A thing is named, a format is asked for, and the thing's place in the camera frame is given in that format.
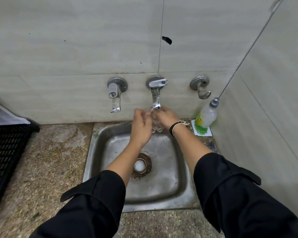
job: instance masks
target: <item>black mark on wall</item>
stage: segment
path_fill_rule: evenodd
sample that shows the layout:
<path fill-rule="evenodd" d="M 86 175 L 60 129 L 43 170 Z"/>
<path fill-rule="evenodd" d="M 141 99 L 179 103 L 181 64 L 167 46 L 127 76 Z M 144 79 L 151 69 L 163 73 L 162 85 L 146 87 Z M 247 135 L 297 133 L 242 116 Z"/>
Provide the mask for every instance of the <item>black mark on wall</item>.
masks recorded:
<path fill-rule="evenodd" d="M 170 38 L 162 36 L 162 39 L 171 45 L 172 40 Z"/>

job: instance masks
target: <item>drain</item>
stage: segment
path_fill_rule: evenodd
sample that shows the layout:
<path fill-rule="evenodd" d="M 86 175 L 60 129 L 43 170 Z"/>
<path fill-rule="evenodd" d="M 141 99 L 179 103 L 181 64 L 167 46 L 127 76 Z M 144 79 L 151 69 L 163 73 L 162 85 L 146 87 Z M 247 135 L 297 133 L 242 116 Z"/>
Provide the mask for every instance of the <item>drain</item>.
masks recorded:
<path fill-rule="evenodd" d="M 144 177 L 150 173 L 152 168 L 151 158 L 144 153 L 140 153 L 131 176 L 134 178 Z"/>

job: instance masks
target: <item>soap bottle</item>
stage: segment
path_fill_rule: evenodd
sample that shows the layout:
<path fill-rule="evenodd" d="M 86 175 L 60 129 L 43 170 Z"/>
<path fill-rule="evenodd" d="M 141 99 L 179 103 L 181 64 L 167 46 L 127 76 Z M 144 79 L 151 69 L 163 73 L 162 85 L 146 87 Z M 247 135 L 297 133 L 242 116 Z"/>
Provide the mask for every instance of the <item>soap bottle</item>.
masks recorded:
<path fill-rule="evenodd" d="M 217 106 L 219 98 L 214 98 L 209 105 L 205 105 L 199 115 L 195 119 L 195 129 L 199 134 L 205 134 L 207 128 L 213 123 L 217 117 Z"/>

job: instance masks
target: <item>faucet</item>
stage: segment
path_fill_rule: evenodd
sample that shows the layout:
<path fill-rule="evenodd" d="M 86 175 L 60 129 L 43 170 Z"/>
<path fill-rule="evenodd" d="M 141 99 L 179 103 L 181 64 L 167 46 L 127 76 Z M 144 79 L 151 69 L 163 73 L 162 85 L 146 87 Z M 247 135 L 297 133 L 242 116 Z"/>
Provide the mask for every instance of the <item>faucet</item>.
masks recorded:
<path fill-rule="evenodd" d="M 108 97 L 112 99 L 111 113 L 120 112 L 120 95 L 128 88 L 128 83 L 123 78 L 111 78 L 107 82 Z"/>
<path fill-rule="evenodd" d="M 210 97 L 210 91 L 207 91 L 207 86 L 210 83 L 210 79 L 206 75 L 195 77 L 191 83 L 190 88 L 198 91 L 199 99 L 207 99 Z"/>
<path fill-rule="evenodd" d="M 146 86 L 150 89 L 152 94 L 152 108 L 154 110 L 160 109 L 160 90 L 168 84 L 168 80 L 160 75 L 153 75 L 146 81 Z"/>

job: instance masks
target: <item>sink basin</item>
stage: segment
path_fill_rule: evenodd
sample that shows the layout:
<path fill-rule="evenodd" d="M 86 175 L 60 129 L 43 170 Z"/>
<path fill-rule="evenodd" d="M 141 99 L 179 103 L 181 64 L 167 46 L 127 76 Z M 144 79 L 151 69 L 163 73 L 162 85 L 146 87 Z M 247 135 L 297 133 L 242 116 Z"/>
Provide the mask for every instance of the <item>sink basin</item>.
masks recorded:
<path fill-rule="evenodd" d="M 83 182 L 104 170 L 123 151 L 130 132 L 131 123 L 95 124 Z M 153 133 L 137 163 L 140 166 L 130 177 L 123 212 L 196 206 L 189 169 L 169 132 Z"/>

